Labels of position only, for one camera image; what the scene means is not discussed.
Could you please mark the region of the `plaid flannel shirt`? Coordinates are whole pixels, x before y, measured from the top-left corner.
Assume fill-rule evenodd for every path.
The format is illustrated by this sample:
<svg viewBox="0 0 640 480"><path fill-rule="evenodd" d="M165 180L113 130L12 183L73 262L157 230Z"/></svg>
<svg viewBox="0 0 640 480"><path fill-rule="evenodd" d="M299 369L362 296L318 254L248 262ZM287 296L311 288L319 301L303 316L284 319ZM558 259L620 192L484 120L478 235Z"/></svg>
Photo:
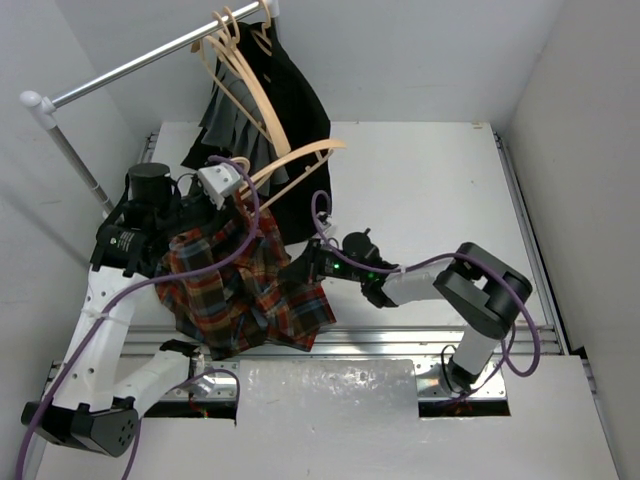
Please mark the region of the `plaid flannel shirt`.
<svg viewBox="0 0 640 480"><path fill-rule="evenodd" d="M266 342L308 352L319 330L336 321L320 284L279 280L290 259L267 210L239 257L219 270L195 273L238 250L252 220L249 205L233 202L212 222L175 236L156 268L165 279L156 293L177 330L206 344L216 360Z"/></svg>

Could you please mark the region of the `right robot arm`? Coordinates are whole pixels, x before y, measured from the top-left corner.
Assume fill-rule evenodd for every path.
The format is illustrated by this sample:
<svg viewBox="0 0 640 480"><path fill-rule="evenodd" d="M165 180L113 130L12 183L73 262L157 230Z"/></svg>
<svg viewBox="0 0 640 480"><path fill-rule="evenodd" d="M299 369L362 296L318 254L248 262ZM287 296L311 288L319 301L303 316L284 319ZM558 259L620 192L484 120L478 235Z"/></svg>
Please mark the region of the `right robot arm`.
<svg viewBox="0 0 640 480"><path fill-rule="evenodd" d="M520 272L472 242L438 259L450 262L443 267L432 261L402 269L383 259L365 230L348 234L340 249L319 238L309 240L278 277L296 284L325 278L357 282L362 295L377 308L445 300L466 322L453 355L440 361L440 388L456 398L471 394L533 287Z"/></svg>

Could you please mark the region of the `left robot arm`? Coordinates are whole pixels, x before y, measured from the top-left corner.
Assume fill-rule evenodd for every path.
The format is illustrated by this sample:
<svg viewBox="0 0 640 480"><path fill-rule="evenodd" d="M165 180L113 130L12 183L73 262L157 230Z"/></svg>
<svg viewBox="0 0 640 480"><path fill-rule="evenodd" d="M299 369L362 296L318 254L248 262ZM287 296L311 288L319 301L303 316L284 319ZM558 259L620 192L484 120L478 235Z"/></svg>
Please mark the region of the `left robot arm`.
<svg viewBox="0 0 640 480"><path fill-rule="evenodd" d="M192 381L197 349L180 340L163 343L122 380L116 371L134 318L170 313L157 287L196 279L239 256L242 249L235 247L221 260L183 273L157 271L174 236L229 212L233 196L252 184L247 170L244 160L215 157L195 172L194 190L184 196L164 164L129 169L122 196L96 233L84 304L67 353L43 397L24 406L23 449L39 436L119 457L137 443L147 411Z"/></svg>

